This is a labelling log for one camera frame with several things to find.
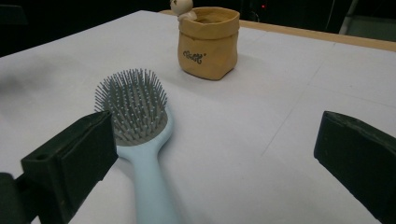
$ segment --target white tablecloth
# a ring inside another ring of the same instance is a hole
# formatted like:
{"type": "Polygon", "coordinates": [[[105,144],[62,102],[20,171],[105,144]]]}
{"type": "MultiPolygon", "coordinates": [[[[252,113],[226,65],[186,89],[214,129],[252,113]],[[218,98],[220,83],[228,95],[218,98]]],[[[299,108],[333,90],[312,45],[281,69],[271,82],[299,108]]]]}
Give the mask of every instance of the white tablecloth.
{"type": "MultiPolygon", "coordinates": [[[[186,224],[379,223],[313,150],[325,110],[396,136],[395,52],[241,28],[235,69],[208,81],[179,68],[177,27],[139,11],[1,58],[0,171],[91,114],[103,78],[147,68],[175,117],[159,160],[186,224]]],[[[135,223],[133,177],[118,160],[71,223],[135,223]]]]}

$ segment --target small figurine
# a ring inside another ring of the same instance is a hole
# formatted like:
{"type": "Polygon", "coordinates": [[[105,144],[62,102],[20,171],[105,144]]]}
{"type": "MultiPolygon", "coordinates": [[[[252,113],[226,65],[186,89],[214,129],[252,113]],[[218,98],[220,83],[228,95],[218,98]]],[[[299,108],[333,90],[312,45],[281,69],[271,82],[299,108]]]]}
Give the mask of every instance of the small figurine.
{"type": "Polygon", "coordinates": [[[192,0],[170,0],[171,9],[177,15],[177,20],[195,21],[197,15],[192,11],[192,0]]]}

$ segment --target logo on bag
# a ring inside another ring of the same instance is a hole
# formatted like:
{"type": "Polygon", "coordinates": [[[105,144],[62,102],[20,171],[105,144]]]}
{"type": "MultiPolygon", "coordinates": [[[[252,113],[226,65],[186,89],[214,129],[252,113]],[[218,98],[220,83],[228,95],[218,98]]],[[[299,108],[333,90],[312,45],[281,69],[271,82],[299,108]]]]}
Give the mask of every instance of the logo on bag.
{"type": "Polygon", "coordinates": [[[183,55],[184,57],[186,57],[187,59],[193,60],[198,64],[202,63],[202,59],[206,56],[206,54],[192,54],[190,53],[189,50],[184,50],[183,51],[183,55]]]}

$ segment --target tan paper bag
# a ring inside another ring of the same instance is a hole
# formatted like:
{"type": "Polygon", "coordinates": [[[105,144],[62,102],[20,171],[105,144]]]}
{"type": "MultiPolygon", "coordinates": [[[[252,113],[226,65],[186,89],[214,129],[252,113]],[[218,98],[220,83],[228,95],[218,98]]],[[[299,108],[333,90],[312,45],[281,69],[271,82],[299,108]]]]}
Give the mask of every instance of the tan paper bag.
{"type": "Polygon", "coordinates": [[[239,12],[222,7],[197,7],[196,21],[179,24],[180,67],[197,77],[219,80],[237,61],[239,12]]]}

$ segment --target hairbrush bristle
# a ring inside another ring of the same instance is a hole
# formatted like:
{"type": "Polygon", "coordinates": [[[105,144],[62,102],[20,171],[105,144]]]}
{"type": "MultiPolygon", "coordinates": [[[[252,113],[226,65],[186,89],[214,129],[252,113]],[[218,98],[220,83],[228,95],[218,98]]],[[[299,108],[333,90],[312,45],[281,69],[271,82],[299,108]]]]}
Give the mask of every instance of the hairbrush bristle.
{"type": "Polygon", "coordinates": [[[105,78],[95,92],[95,111],[113,114],[120,146],[136,146],[160,133],[166,125],[166,93],[151,71],[128,70],[105,78]]]}

